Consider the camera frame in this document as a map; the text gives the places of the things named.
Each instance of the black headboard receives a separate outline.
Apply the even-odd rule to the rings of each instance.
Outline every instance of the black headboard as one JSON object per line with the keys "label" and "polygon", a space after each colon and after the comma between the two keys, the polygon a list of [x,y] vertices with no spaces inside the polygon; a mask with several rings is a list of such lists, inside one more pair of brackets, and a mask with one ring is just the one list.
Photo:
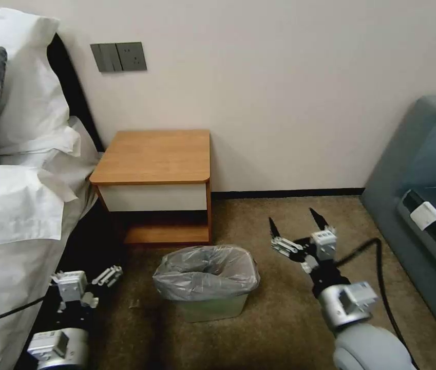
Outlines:
{"label": "black headboard", "polygon": [[78,75],[74,70],[67,49],[58,34],[55,34],[51,44],[48,45],[47,58],[53,71],[59,78],[65,99],[67,104],[69,104],[70,115],[76,116],[81,120],[93,139],[96,149],[99,152],[104,152],[105,149],[94,125]]}

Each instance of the white label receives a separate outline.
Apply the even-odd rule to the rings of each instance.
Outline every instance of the white label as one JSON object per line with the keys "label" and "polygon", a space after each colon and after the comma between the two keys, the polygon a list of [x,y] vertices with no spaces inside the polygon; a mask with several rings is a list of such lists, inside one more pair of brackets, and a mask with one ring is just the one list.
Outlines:
{"label": "white label", "polygon": [[416,226],[423,231],[436,221],[436,208],[432,203],[426,201],[420,204],[409,216]]}

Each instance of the green trash can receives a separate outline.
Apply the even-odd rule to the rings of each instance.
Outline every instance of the green trash can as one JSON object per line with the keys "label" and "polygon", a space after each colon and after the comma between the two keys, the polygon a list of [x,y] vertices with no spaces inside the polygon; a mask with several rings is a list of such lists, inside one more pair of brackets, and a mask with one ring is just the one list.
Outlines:
{"label": "green trash can", "polygon": [[167,254],[153,275],[188,322],[240,315],[260,276],[248,251],[234,245],[190,247]]}

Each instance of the wooden tabletop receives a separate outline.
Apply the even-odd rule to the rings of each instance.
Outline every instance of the wooden tabletop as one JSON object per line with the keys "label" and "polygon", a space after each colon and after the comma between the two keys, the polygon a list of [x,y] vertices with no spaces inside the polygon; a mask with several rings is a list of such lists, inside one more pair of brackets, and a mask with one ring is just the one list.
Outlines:
{"label": "wooden tabletop", "polygon": [[119,131],[90,177],[96,185],[203,183],[209,130]]}

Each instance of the bed frame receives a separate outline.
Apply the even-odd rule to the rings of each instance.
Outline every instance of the bed frame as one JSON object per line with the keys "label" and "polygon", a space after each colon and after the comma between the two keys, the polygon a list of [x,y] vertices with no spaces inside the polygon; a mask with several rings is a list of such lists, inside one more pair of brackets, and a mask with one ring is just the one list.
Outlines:
{"label": "bed frame", "polygon": [[88,103],[79,83],[78,75],[70,60],[67,49],[58,34],[55,34],[51,44],[47,48],[47,58],[50,66],[57,75],[62,86],[71,116],[78,117],[93,139],[98,152],[104,152],[103,144],[93,122]]}
{"label": "bed frame", "polygon": [[[90,134],[99,152],[103,144],[94,125],[88,103],[69,54],[58,34],[47,48],[47,57],[55,74],[58,76],[62,91],[69,105],[70,115],[77,116]],[[115,232],[106,209],[98,200],[91,210],[78,222],[69,236],[57,271],[83,270],[91,281],[105,268],[122,265],[124,261],[122,240]],[[50,289],[42,308],[36,317],[23,352],[18,359],[15,370],[36,369],[37,362],[26,352],[31,336],[39,331],[51,330],[52,317],[58,308],[58,294]]]}

